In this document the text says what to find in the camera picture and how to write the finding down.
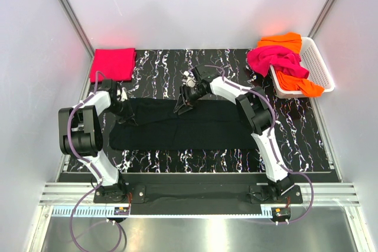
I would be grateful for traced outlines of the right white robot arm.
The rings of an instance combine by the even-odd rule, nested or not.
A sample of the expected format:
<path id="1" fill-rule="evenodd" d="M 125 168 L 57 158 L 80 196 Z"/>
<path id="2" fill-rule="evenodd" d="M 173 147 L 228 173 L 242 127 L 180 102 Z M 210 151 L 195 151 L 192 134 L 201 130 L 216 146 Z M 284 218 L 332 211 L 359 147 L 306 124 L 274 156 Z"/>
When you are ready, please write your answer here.
<path id="1" fill-rule="evenodd" d="M 242 123 L 248 127 L 265 165 L 268 185 L 262 189 L 260 201 L 289 202 L 295 184 L 285 166 L 275 136 L 276 114 L 260 87 L 239 85 L 224 75 L 221 67 L 200 65 L 182 73 L 182 85 L 174 112 L 183 114 L 200 98 L 213 94 L 236 105 Z"/>

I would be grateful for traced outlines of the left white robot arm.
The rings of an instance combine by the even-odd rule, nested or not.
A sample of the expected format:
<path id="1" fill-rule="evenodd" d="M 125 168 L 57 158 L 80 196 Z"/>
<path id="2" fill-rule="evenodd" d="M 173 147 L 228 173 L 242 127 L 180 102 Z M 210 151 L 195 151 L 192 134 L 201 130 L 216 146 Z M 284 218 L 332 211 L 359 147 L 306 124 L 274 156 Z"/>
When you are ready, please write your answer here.
<path id="1" fill-rule="evenodd" d="M 58 111 L 60 149 L 80 161 L 96 178 L 96 202 L 130 201 L 132 193 L 122 174 L 103 150 L 99 116 L 104 112 L 114 114 L 120 124 L 136 125 L 126 91 L 116 81 L 104 79 L 99 89 L 82 102 Z"/>

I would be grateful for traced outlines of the black t-shirt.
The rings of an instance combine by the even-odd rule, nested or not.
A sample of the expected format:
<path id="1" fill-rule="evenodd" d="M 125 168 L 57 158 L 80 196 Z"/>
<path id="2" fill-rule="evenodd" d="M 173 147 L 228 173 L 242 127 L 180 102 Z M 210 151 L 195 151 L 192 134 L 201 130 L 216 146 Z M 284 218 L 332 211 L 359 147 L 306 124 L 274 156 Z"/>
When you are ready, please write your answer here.
<path id="1" fill-rule="evenodd" d="M 225 100 L 200 100 L 178 115 L 167 99 L 130 100 L 135 125 L 116 123 L 109 135 L 114 150 L 225 150 L 257 148 L 236 106 Z"/>

